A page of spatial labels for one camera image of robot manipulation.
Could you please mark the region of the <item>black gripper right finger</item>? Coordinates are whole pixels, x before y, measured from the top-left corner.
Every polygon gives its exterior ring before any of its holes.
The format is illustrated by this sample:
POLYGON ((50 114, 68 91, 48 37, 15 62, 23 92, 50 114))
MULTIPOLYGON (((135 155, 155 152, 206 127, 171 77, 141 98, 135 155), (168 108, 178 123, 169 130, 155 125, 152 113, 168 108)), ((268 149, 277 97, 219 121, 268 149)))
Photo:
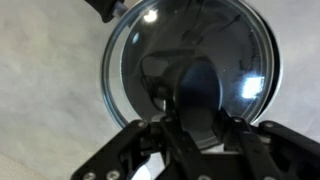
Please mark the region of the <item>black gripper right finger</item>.
POLYGON ((243 157, 254 180, 320 180, 320 144, 275 121, 257 127, 220 111, 216 133, 225 151, 243 157))

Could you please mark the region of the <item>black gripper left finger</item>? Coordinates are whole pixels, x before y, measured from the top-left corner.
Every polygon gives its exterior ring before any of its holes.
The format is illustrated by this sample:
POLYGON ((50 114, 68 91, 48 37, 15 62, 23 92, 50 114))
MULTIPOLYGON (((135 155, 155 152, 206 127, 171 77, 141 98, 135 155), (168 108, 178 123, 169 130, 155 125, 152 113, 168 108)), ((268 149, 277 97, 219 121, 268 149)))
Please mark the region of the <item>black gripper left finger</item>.
POLYGON ((71 180, 128 180, 154 153, 165 162, 158 180, 214 179, 191 136, 177 120, 163 118, 152 123, 132 121, 81 165, 71 180))

